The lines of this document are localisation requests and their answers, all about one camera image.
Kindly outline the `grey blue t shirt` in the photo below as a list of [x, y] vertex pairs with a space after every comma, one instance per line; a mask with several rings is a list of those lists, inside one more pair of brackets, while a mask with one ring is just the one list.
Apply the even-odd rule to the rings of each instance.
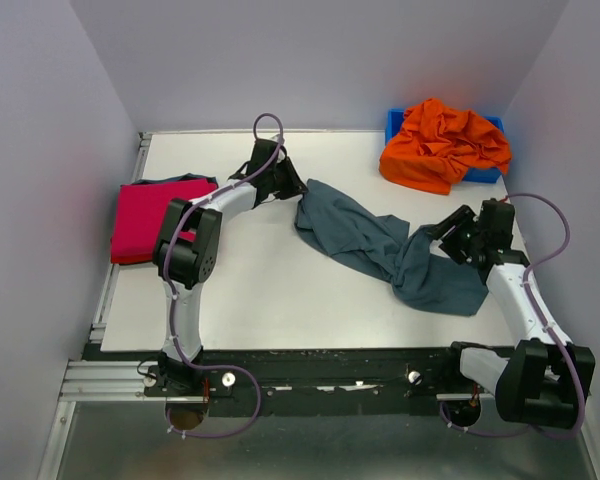
[[394, 296], [412, 309], [470, 317], [487, 297], [474, 269], [431, 252], [426, 225], [412, 232], [409, 222], [376, 216], [321, 181], [307, 182], [294, 228], [314, 250], [390, 285]]

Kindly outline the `orange t shirt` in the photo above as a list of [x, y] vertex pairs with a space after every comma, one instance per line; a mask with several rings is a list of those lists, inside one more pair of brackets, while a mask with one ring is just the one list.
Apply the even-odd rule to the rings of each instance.
[[447, 195], [470, 170], [505, 174], [512, 159], [504, 133], [488, 119], [430, 98], [404, 110], [399, 131], [380, 155], [379, 172], [392, 183]]

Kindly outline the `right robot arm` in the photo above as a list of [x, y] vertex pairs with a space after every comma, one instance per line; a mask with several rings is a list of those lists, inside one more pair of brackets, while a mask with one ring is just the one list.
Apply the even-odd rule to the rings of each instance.
[[441, 365], [440, 379], [454, 392], [478, 384], [494, 396], [504, 421], [551, 435], [576, 433], [585, 419], [595, 357], [560, 328], [541, 297], [534, 264], [513, 249], [515, 214], [508, 200], [489, 199], [478, 212], [460, 206], [429, 230], [451, 260], [478, 271], [517, 342], [509, 358], [463, 345], [459, 357]]

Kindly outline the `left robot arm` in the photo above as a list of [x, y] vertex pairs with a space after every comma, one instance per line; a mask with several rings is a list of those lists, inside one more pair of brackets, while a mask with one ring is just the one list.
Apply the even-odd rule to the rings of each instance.
[[153, 250], [167, 297], [167, 327], [158, 356], [158, 377], [181, 395], [194, 393], [202, 380], [198, 362], [201, 293], [213, 272], [222, 226], [269, 198], [286, 200], [305, 193], [286, 148], [257, 139], [250, 159], [210, 194], [174, 198], [168, 205]]

